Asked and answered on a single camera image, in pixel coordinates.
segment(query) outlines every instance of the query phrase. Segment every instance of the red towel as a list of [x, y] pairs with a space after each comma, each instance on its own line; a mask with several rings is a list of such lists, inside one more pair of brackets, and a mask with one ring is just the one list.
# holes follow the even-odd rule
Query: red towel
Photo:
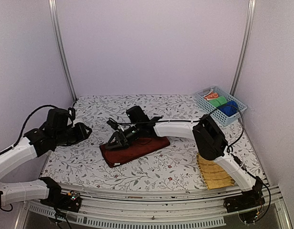
[[165, 148], [170, 145], [166, 137], [139, 138], [132, 142], [127, 149], [108, 150], [104, 145], [100, 146], [102, 156], [110, 168], [123, 165], [146, 154]]

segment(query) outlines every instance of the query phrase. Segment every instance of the blue sponge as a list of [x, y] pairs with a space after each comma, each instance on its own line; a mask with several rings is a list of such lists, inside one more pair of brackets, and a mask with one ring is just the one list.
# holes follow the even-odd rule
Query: blue sponge
[[[238, 108], [238, 105], [235, 101], [229, 101], [226, 104], [229, 104], [229, 105], [232, 105], [232, 106], [235, 106]], [[237, 110], [231, 106], [224, 106], [224, 107], [219, 108], [219, 110], [222, 111], [224, 114], [226, 114], [228, 117], [237, 113]]]

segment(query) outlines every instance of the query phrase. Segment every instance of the floral tablecloth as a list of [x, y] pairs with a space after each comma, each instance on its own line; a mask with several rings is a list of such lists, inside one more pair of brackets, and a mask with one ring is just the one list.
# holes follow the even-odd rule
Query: floral tablecloth
[[[125, 111], [139, 105], [145, 113], [163, 115], [164, 119], [198, 119], [205, 112], [191, 95], [116, 95], [83, 96], [74, 108], [76, 116], [93, 129], [89, 139], [70, 147], [58, 147], [49, 156], [43, 177], [56, 182], [83, 187], [117, 190], [189, 190], [206, 188], [196, 163], [198, 152], [193, 140], [169, 137], [171, 145], [125, 165], [109, 168], [99, 145], [106, 143], [113, 129], [109, 117], [128, 122]], [[219, 125], [229, 142], [241, 132], [238, 121], [227, 127]], [[234, 154], [245, 162], [253, 174], [263, 176], [247, 136], [235, 144]]]

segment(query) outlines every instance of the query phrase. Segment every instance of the yellow mat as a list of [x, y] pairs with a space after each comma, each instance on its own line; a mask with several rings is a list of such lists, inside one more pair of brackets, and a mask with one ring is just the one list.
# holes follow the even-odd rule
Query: yellow mat
[[205, 160], [199, 154], [197, 154], [196, 160], [208, 190], [234, 186], [234, 180], [221, 166], [213, 161]]

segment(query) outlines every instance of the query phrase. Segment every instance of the green object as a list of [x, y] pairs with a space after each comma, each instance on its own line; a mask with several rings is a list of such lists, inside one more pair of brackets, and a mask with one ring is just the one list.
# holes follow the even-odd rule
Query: green object
[[209, 101], [211, 105], [215, 106], [215, 107], [219, 107], [223, 104], [226, 104], [227, 103], [227, 100], [224, 96], [220, 96], [219, 98], [217, 99], [212, 99]]

